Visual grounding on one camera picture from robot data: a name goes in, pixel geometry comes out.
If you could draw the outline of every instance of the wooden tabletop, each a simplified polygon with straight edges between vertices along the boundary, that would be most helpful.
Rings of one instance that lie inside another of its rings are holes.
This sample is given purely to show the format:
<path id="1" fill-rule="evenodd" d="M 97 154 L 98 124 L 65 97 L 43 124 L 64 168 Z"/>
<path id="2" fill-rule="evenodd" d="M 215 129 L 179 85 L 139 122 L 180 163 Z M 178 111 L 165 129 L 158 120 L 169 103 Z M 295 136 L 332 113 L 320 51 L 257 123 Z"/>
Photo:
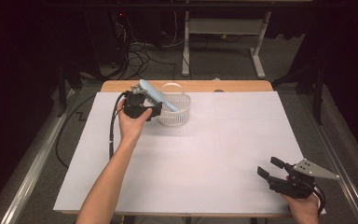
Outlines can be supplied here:
<path id="1" fill-rule="evenodd" d="M 187 92 L 201 91 L 273 91 L 266 80 L 148 80 L 156 89 L 166 83 L 177 83 Z M 104 82 L 101 91 L 130 91 L 132 85 L 139 84 L 139 80 L 111 80 Z M 169 88 L 164 91 L 179 91 Z"/>

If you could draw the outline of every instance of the hand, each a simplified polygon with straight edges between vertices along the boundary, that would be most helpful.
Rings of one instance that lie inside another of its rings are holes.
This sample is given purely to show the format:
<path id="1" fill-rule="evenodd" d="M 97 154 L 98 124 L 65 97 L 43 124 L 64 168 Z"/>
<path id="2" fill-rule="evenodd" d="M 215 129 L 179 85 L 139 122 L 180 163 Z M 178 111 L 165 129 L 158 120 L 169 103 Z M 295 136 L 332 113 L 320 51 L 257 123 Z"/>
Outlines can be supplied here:
<path id="1" fill-rule="evenodd" d="M 125 100 L 121 100 L 117 106 L 121 142 L 128 142 L 136 145 L 136 142 L 141 136 L 144 124 L 152 113 L 152 109 L 149 108 L 139 118 L 132 119 L 124 113 L 124 104 Z"/>
<path id="2" fill-rule="evenodd" d="M 289 203 L 293 218 L 298 224 L 319 223 L 318 198 L 311 194 L 307 199 L 294 199 L 287 195 L 281 196 Z"/>

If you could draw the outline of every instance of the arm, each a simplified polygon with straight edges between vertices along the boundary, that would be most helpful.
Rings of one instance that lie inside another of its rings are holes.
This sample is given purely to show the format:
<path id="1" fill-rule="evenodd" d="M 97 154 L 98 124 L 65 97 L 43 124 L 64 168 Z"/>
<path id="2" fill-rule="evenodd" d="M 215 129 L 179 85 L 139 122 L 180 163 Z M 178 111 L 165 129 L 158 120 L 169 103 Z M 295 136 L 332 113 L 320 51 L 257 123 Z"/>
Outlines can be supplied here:
<path id="1" fill-rule="evenodd" d="M 289 203 L 293 218 L 298 224 L 318 224 L 318 198 L 311 194 L 307 199 L 294 199 L 281 196 Z"/>
<path id="2" fill-rule="evenodd" d="M 117 111 L 120 111 L 123 105 L 124 100 L 119 103 Z M 138 119 L 129 118 L 123 111 L 118 112 L 121 141 L 115 155 L 107 163 L 83 202 L 77 224 L 110 223 L 132 152 L 151 112 L 151 109 L 146 110 Z"/>

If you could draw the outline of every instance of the forearm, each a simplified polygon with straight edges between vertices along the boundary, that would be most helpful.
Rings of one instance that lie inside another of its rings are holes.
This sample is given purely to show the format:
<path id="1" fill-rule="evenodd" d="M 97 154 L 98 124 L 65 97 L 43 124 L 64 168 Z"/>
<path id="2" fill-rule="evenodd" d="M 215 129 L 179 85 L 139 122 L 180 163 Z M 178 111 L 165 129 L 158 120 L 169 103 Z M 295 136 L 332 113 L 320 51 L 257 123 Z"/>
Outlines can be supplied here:
<path id="1" fill-rule="evenodd" d="M 110 223 L 135 144 L 121 142 L 80 209 L 78 223 Z"/>

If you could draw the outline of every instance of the white paper sheet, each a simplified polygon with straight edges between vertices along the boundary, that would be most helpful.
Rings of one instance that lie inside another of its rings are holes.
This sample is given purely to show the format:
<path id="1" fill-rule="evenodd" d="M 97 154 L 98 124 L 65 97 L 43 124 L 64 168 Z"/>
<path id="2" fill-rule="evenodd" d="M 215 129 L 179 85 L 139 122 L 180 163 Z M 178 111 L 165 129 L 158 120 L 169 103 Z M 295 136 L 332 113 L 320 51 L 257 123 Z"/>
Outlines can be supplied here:
<path id="1" fill-rule="evenodd" d="M 287 173 L 270 157 L 303 159 L 277 92 L 189 92 L 190 119 L 167 127 L 147 122 L 126 173 L 118 213 L 249 216 L 288 214 L 257 173 Z M 97 94 L 54 206 L 78 211 L 108 162 L 117 92 Z M 115 142 L 119 141 L 118 121 Z"/>

